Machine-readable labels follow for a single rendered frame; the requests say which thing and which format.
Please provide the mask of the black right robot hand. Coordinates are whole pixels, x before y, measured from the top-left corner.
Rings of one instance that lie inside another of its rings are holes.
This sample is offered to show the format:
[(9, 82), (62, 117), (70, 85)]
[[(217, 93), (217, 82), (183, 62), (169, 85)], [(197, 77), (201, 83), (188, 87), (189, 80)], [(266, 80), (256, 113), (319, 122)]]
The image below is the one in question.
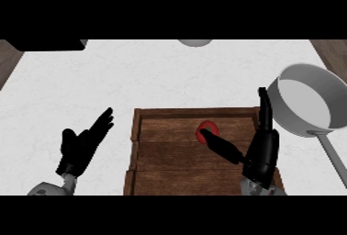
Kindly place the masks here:
[(274, 128), (272, 102), (265, 87), (257, 89), (260, 97), (259, 126), (247, 154), (237, 146), (206, 129), (201, 133), (207, 147), (234, 164), (243, 163), (243, 175), (265, 189), (271, 188), (279, 152), (279, 133)]

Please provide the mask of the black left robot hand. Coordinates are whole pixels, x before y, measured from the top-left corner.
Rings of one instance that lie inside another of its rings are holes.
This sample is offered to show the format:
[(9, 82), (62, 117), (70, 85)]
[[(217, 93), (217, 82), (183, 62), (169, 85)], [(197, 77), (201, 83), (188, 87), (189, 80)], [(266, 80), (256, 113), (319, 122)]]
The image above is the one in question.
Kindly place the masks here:
[(114, 126), (113, 108), (110, 107), (96, 119), (92, 127), (76, 134), (71, 129), (62, 130), (61, 154), (56, 174), (79, 177), (89, 167), (99, 144)]

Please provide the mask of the red tomato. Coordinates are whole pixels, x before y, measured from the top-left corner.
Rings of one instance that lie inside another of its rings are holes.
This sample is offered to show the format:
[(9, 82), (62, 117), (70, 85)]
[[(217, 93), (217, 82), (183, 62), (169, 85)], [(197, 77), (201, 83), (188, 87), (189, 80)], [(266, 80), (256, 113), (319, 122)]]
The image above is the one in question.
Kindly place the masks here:
[(195, 130), (195, 137), (198, 139), (198, 141), (206, 144), (207, 143), (207, 139), (201, 133), (201, 130), (206, 129), (207, 131), (210, 131), (214, 135), (220, 135), (220, 131), (219, 131), (219, 128), (217, 128), (217, 125), (214, 124), (213, 121), (210, 120), (206, 120), (200, 126), (198, 126), (198, 129)]

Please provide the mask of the brown wooden tray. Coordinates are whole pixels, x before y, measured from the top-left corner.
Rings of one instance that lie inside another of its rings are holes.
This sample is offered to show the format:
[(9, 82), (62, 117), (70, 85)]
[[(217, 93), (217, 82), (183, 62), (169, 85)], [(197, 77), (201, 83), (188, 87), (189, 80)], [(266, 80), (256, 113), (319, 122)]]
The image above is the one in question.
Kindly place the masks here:
[(124, 178), (127, 196), (240, 196), (251, 183), (243, 165), (203, 144), (195, 131), (212, 121), (220, 136), (248, 151), (259, 125), (256, 107), (135, 110), (132, 158)]

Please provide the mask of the black appliance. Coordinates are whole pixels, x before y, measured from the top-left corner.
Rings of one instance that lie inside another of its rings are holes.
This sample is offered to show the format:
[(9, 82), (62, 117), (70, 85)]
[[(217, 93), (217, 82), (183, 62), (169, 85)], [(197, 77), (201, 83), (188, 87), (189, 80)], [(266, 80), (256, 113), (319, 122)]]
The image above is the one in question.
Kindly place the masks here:
[(20, 51), (85, 50), (86, 39), (9, 39), (9, 44)]

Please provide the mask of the grey round bowl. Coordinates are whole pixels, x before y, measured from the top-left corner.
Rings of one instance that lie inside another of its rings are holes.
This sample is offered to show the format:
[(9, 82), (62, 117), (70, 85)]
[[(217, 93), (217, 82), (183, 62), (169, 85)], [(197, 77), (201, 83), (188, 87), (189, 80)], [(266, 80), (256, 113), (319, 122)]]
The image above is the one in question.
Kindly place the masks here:
[(181, 43), (189, 47), (204, 47), (212, 42), (210, 39), (182, 39)]

